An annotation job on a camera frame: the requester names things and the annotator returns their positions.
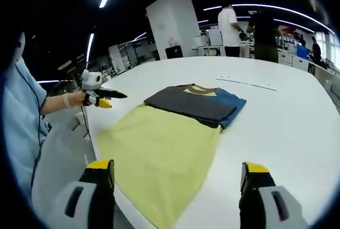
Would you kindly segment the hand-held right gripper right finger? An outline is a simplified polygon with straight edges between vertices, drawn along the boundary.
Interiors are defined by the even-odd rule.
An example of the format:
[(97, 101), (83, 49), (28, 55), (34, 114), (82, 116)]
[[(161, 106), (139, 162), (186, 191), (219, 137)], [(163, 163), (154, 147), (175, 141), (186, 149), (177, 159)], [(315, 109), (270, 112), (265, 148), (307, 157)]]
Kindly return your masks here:
[(242, 163), (240, 228), (308, 228), (302, 206), (263, 165)]

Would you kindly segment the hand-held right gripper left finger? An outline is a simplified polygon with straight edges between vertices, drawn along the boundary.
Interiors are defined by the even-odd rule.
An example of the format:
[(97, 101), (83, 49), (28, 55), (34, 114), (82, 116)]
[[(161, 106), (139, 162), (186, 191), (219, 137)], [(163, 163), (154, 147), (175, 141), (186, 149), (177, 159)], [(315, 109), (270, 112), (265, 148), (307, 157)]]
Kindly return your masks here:
[(114, 211), (114, 161), (97, 160), (54, 200), (53, 228), (113, 228)]

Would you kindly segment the person's left hand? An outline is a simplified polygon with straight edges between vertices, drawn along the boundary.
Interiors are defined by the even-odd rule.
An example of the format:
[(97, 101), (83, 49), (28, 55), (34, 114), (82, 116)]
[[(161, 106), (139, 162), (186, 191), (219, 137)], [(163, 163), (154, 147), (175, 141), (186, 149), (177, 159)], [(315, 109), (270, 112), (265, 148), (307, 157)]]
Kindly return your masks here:
[(76, 91), (68, 94), (68, 101), (71, 107), (82, 106), (85, 100), (85, 93), (83, 91)]

